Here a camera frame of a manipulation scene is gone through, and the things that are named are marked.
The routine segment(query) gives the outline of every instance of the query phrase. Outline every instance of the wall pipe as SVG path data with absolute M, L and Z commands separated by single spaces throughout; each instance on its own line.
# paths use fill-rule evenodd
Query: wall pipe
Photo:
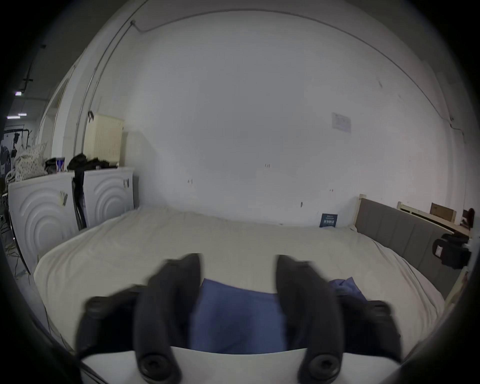
M 98 87 L 98 84 L 100 83 L 100 79 L 102 78 L 102 75 L 103 75 L 103 72 L 105 71 L 105 68 L 107 67 L 108 65 L 108 62 L 110 61 L 110 58 L 112 57 L 113 53 L 115 52 L 115 50 L 117 49 L 118 45 L 120 44 L 121 40 L 123 39 L 123 37 L 125 36 L 125 34 L 128 32 L 128 30 L 133 26 L 135 25 L 135 20 L 131 20 L 130 21 L 130 25 L 128 26 L 128 28 L 125 30 L 125 32 L 123 32 L 122 36 L 120 37 L 120 39 L 117 41 L 117 43 L 115 44 L 115 46 L 113 47 L 112 51 L 110 52 L 110 55 L 108 56 L 108 59 L 107 59 L 107 62 L 105 63 L 105 65 L 103 66 L 102 68 L 102 72 L 100 72 L 100 75 L 95 83 L 95 88 L 93 89 L 93 93 L 92 93 L 92 97 L 90 99 L 90 103 L 88 103 L 88 110 L 90 110 L 92 108 L 92 103 L 93 103 L 93 98 L 95 96 L 95 92 L 96 92 L 96 89 Z M 86 128 L 87 128 L 87 119 L 85 119 L 85 124 L 84 124 L 84 132 L 82 134 L 82 152 L 84 151 L 84 142 L 85 142 L 85 131 L 86 131 Z M 75 140 L 73 142 L 73 150 L 75 150 L 75 144 L 76 144 L 76 138 L 77 138 L 77 135 L 75 135 Z
M 100 60 L 98 61 L 98 64 L 96 65 L 96 67 L 94 68 L 93 70 L 93 73 L 92 73 L 92 77 L 90 77 L 90 81 L 88 82 L 88 85 L 87 85 L 87 89 L 85 90 L 85 94 L 84 94 L 84 98 L 82 100 L 82 104 L 80 105 L 80 112 L 78 112 L 78 119 L 77 119 L 77 125 L 76 125 L 76 128 L 75 128 L 75 136 L 73 138 L 73 154 L 75 154 L 75 148 L 77 146 L 77 135 L 78 135 L 78 127 L 80 126 L 80 119 L 82 118 L 82 111 L 84 109 L 84 104 L 85 104 L 85 100 L 87 98 L 87 94 L 88 94 L 88 91 L 90 89 L 90 85 L 92 84 L 92 81 L 93 81 L 93 77 L 95 76 L 95 73 L 103 59 L 103 57 L 105 56 L 105 54 L 107 53 L 108 51 L 108 48 L 110 48 L 110 45 L 113 43 L 113 40 L 115 40 L 115 38 L 117 37 L 117 35 L 120 33 L 120 30 L 125 26 L 125 24 L 128 22 L 128 20 L 133 16 L 135 15 L 138 10 L 140 8 L 142 8 L 146 3 L 148 2 L 148 0 L 145 0 L 142 4 L 139 5 L 139 7 L 133 11 L 133 13 L 127 18 L 127 20 L 125 20 L 125 22 L 121 25 L 121 27 L 119 28 L 119 30 L 116 32 L 116 34 L 112 37 L 112 39 L 110 40 L 110 42 L 108 43 L 107 47 L 105 48 L 105 50 L 103 51 L 102 53 L 102 56 L 100 57 Z

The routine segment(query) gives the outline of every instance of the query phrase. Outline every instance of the paper notice on wall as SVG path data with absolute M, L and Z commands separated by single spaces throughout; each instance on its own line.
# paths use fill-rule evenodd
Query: paper notice on wall
M 338 113 L 332 113 L 332 126 L 333 128 L 343 132 L 352 132 L 350 117 L 343 116 Z

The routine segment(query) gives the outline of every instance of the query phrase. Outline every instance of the mattress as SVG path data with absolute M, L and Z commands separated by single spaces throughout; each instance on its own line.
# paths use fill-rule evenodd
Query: mattress
M 274 293 L 275 255 L 310 260 L 327 280 L 353 277 L 369 300 L 392 306 L 407 355 L 435 326 L 444 299 L 391 249 L 347 228 L 235 222 L 168 207 L 142 206 L 79 234 L 39 261 L 35 283 L 48 315 L 74 345 L 84 302 L 145 284 L 165 259 L 203 254 L 203 277 Z

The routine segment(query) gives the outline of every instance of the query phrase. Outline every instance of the wooden bed frame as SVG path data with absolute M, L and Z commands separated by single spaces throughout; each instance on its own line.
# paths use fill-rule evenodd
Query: wooden bed frame
M 433 254 L 432 245 L 444 233 L 453 233 L 457 228 L 466 231 L 466 228 L 444 220 L 448 223 L 447 226 L 428 216 L 433 215 L 401 203 L 397 208 L 392 208 L 368 200 L 366 195 L 361 194 L 353 224 L 359 233 L 392 249 L 420 271 L 442 294 L 445 306 L 448 306 L 455 294 L 462 289 L 467 270 L 455 270 L 443 265 L 440 258 Z

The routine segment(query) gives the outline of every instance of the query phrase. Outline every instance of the black bag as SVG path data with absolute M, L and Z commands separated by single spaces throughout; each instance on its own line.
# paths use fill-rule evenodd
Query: black bag
M 75 202 L 75 208 L 82 223 L 82 228 L 87 227 L 85 215 L 80 205 L 80 199 L 84 193 L 84 172 L 93 169 L 116 167 L 117 166 L 111 166 L 108 161 L 98 160 L 97 157 L 92 160 L 87 160 L 83 153 L 78 154 L 68 163 L 67 170 L 75 171 L 75 177 L 73 178 L 73 201 Z

